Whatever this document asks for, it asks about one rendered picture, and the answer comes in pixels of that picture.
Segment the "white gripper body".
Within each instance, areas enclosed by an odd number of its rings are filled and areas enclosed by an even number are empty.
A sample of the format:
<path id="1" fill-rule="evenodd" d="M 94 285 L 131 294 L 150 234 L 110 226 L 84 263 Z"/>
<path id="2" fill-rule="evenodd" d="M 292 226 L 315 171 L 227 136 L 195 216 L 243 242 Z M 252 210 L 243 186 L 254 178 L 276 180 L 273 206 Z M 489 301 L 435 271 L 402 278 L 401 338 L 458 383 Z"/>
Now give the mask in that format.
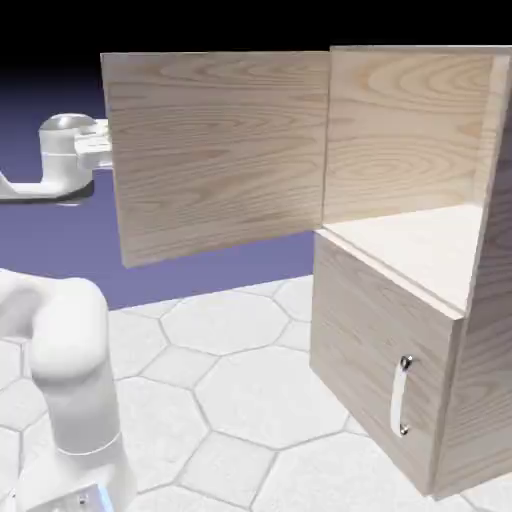
<path id="1" fill-rule="evenodd" d="M 88 169 L 112 167 L 112 142 L 107 119 L 92 118 L 80 129 L 80 165 Z"/>

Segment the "wide light wood door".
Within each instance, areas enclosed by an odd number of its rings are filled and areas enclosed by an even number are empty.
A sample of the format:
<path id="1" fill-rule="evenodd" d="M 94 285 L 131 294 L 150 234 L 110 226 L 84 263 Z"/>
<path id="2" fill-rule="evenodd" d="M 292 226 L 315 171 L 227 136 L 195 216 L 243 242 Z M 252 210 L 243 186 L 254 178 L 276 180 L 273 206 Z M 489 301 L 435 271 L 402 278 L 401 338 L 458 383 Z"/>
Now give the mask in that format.
<path id="1" fill-rule="evenodd" d="M 327 52 L 106 53 L 101 71 L 126 267 L 319 225 Z"/>

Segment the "light wood cabinet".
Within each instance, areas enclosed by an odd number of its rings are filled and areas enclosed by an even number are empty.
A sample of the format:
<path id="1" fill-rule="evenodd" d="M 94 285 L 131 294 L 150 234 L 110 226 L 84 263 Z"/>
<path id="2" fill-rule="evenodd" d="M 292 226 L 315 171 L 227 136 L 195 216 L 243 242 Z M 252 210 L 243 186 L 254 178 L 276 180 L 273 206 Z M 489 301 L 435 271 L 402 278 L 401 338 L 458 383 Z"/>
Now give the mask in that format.
<path id="1" fill-rule="evenodd" d="M 512 472 L 512 47 L 331 55 L 318 230 L 462 316 L 426 495 L 443 499 Z"/>

